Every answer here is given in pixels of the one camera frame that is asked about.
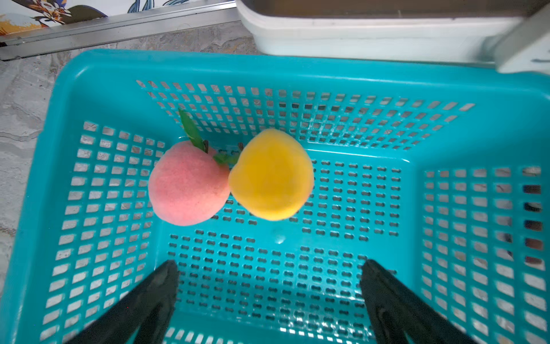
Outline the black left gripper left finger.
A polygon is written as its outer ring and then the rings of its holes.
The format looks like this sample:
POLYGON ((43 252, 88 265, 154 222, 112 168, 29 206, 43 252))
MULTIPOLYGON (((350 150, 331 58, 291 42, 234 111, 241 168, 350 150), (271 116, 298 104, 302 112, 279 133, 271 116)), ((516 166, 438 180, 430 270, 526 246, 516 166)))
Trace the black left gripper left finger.
POLYGON ((176 304, 178 269, 173 260, 150 273, 70 343, 161 343, 176 304))

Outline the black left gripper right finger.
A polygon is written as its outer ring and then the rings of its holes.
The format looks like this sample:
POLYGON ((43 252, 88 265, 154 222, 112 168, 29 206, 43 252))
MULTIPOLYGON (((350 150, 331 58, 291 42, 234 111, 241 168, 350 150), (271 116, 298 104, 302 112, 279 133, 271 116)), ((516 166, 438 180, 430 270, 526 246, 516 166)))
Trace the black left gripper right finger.
POLYGON ((362 266, 362 296, 378 343, 473 343, 373 259, 362 266))

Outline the pink peach with leaf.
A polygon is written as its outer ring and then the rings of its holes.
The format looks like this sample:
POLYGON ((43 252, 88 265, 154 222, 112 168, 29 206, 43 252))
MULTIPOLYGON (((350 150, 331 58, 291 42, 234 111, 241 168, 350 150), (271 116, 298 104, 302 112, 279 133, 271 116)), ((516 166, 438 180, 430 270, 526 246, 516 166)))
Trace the pink peach with leaf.
POLYGON ((188 140, 174 144, 156 163, 148 194, 157 217, 176 226, 192 226, 212 218, 225 205, 230 167, 239 154, 219 153, 202 139, 186 111, 178 114, 188 140))

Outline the yellow peach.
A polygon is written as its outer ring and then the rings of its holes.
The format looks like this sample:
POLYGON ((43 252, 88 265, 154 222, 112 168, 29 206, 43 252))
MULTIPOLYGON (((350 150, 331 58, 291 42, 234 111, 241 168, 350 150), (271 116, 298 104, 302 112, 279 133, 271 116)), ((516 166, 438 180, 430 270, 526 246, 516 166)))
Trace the yellow peach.
POLYGON ((306 150, 277 129, 266 129, 254 137, 229 174, 237 202, 254 216, 272 222, 294 216, 314 184, 314 168, 306 150))

